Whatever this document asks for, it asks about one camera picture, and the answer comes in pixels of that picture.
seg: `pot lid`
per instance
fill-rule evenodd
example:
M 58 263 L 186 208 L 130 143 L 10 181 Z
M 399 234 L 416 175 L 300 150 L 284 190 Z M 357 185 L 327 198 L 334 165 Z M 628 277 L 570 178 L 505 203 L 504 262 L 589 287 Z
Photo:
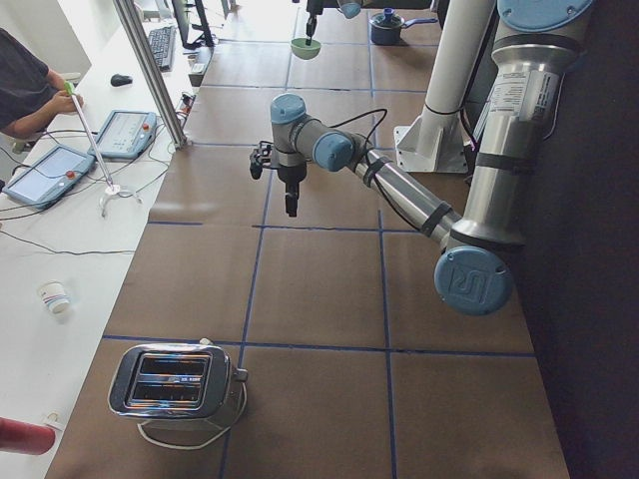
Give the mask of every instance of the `pot lid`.
M 370 24 L 379 28 L 401 28 L 403 18 L 395 14 L 394 8 L 384 8 L 382 13 L 372 16 Z

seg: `white desk surface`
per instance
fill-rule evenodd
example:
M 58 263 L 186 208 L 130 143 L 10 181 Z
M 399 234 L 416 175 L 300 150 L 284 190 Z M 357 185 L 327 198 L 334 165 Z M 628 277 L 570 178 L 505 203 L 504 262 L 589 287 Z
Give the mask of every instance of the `white desk surface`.
M 172 72 L 163 74 L 176 105 L 183 91 L 193 91 L 187 75 L 188 63 L 180 51 L 176 52 Z M 115 73 L 131 75 L 133 84 L 112 87 L 109 80 Z M 85 97 L 85 115 L 94 131 L 100 129 L 112 110 L 158 112 L 122 29 L 105 48 L 103 62 L 89 70 L 77 92 Z M 81 128 L 77 115 L 62 115 L 53 121 L 48 131 Z M 81 151 L 89 147 L 88 139 L 77 133 L 59 133 L 55 137 L 60 143 Z M 35 162 L 53 146 L 53 140 L 43 137 L 26 163 Z M 171 151 L 171 138 L 161 129 L 151 155 L 168 162 Z M 167 167 L 151 159 L 149 152 L 118 173 L 114 172 L 125 164 L 107 165 L 116 184 L 134 189 L 144 186 Z M 91 176 L 102 177 L 99 169 Z M 105 219 L 98 207 L 105 184 L 100 182 L 84 190 L 92 183 L 84 178 L 72 192 L 79 193 L 40 215 L 0 220 L 1 229 L 55 250 L 135 249 L 162 178 L 140 192 L 141 205 L 132 198 L 109 201 Z M 0 219 L 33 212 L 29 209 L 4 211 L 16 206 L 19 204 L 0 194 Z M 51 254 L 0 235 L 0 416 L 41 424 L 46 415 L 55 412 L 60 422 L 69 420 L 132 257 L 130 253 Z M 61 281 L 71 297 L 71 307 L 56 315 L 50 313 L 36 295 L 36 288 L 52 279 Z M 0 452 L 2 477 L 43 478 L 61 438 L 62 434 L 58 433 L 55 446 L 42 456 Z

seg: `label on robot arm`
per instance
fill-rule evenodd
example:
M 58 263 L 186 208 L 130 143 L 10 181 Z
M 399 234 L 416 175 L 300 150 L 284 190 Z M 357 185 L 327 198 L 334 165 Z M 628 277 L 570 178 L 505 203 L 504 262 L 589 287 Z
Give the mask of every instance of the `label on robot arm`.
M 539 71 L 497 75 L 490 113 L 518 117 L 520 122 L 543 123 L 552 106 L 558 79 L 554 73 Z

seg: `toaster power cord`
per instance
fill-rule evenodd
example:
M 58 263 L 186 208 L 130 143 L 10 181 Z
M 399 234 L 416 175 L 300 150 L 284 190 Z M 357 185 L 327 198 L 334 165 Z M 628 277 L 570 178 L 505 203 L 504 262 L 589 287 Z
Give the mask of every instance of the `toaster power cord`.
M 247 406 L 247 386 L 245 384 L 242 384 L 242 398 L 243 398 L 243 401 L 242 401 L 242 406 L 240 406 L 240 412 L 238 412 L 238 415 L 233 420 L 233 423 L 230 426 L 224 428 L 222 431 L 220 431 L 218 434 L 213 436 L 211 439 L 208 439 L 206 442 L 203 442 L 202 444 L 196 444 L 195 446 L 183 446 L 180 444 L 171 444 L 169 442 L 164 442 L 164 441 L 159 441 L 157 439 L 154 439 L 150 437 L 149 434 L 147 434 L 147 431 L 144 430 L 145 424 L 147 424 L 150 421 L 139 423 L 138 431 L 140 431 L 140 435 L 146 441 L 156 446 L 164 447 L 167 449 L 175 449 L 178 451 L 197 451 L 198 449 L 203 449 L 207 447 L 209 444 L 213 444 L 215 441 L 217 441 L 222 436 L 224 436 L 229 431 L 229 429 L 231 429 L 235 425 L 236 422 L 238 422 L 238 419 L 240 419 L 240 417 L 242 416 L 242 413 L 244 412 L 244 408 Z

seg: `computer mouse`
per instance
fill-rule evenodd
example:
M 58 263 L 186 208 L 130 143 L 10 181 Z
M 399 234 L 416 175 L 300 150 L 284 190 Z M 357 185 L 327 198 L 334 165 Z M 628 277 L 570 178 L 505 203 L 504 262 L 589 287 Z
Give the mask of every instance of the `computer mouse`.
M 120 75 L 116 73 L 113 77 L 111 77 L 111 85 L 113 87 L 121 87 L 122 85 L 129 85 L 133 82 L 133 78 L 127 75 Z

